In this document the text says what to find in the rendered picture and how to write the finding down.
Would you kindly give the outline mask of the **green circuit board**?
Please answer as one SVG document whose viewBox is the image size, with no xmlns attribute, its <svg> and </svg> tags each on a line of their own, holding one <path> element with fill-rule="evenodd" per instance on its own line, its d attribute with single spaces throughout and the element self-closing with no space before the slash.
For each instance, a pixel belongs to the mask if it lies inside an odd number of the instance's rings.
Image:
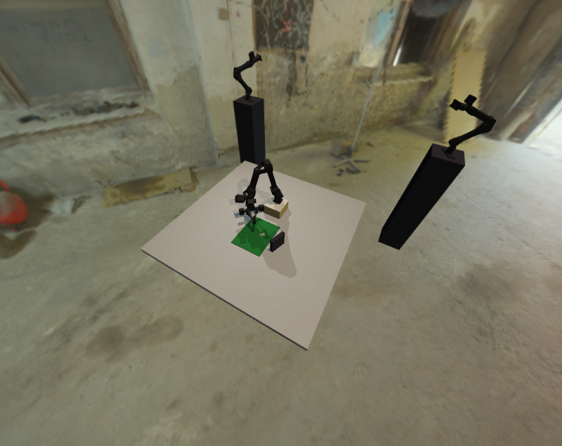
<svg viewBox="0 0 562 446">
<path fill-rule="evenodd" d="M 279 229 L 279 226 L 256 217 L 256 224 L 251 219 L 231 243 L 260 256 Z"/>
</svg>

